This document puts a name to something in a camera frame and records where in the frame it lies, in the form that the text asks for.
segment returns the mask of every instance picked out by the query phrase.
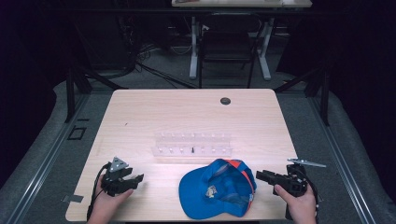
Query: chair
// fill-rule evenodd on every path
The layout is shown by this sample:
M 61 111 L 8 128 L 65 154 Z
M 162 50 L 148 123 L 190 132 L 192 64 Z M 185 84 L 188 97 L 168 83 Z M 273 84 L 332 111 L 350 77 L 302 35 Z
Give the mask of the chair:
M 247 88 L 251 77 L 263 22 L 256 14 L 214 13 L 200 22 L 201 42 L 198 52 L 199 88 L 202 88 L 203 63 L 250 63 Z

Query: cap brim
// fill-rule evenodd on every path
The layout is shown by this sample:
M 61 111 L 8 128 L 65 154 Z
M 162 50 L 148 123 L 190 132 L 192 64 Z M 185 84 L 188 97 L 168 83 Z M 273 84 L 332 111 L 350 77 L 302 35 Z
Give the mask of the cap brim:
M 207 168 L 205 166 L 190 171 L 183 176 L 178 187 L 181 206 L 186 215 L 193 219 L 214 217 L 224 212 L 222 202 L 208 200 L 205 196 L 205 189 L 200 189 L 205 186 L 200 182 Z

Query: table leg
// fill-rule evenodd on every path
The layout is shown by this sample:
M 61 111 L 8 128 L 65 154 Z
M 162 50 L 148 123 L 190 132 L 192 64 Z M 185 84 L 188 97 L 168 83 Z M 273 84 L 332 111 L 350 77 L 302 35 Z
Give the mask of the table leg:
M 324 71 L 323 74 L 323 86 L 320 96 L 320 116 L 326 126 L 329 126 L 328 110 L 329 110 L 329 85 L 330 85 L 330 73 Z
M 190 79 L 197 78 L 197 64 L 198 64 L 198 55 L 197 55 L 197 34 L 196 34 L 196 22 L 195 17 L 191 18 L 191 64 L 190 64 Z
M 268 43 L 271 38 L 271 33 L 274 27 L 274 19 L 270 19 L 264 25 L 264 40 L 262 41 L 262 49 L 258 50 L 260 66 L 262 68 L 262 75 L 264 76 L 264 80 L 271 80 L 270 70 L 268 68 L 267 60 L 265 59 L 265 53 L 268 49 Z

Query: black curtain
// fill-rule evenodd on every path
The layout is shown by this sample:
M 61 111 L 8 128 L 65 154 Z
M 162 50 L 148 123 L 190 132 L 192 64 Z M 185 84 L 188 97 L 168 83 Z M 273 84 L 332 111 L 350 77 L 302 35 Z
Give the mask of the black curtain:
M 314 5 L 326 8 L 329 2 L 316 0 Z M 341 9 L 348 13 L 338 19 L 302 20 L 277 71 L 298 77 L 323 62 L 332 64 L 330 89 L 396 202 L 396 6 L 391 0 L 360 0 Z
M 70 27 L 67 20 L 44 15 L 31 0 L 1 5 L 1 187 L 50 117 L 53 88 L 66 79 L 71 55 L 88 63 Z

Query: cap logo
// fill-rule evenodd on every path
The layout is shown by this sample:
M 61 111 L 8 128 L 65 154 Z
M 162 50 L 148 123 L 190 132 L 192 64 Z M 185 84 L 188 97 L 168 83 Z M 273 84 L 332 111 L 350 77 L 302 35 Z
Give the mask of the cap logo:
M 216 187 L 212 185 L 209 188 L 207 188 L 206 197 L 214 198 L 216 193 L 218 193 L 218 191 L 216 190 Z

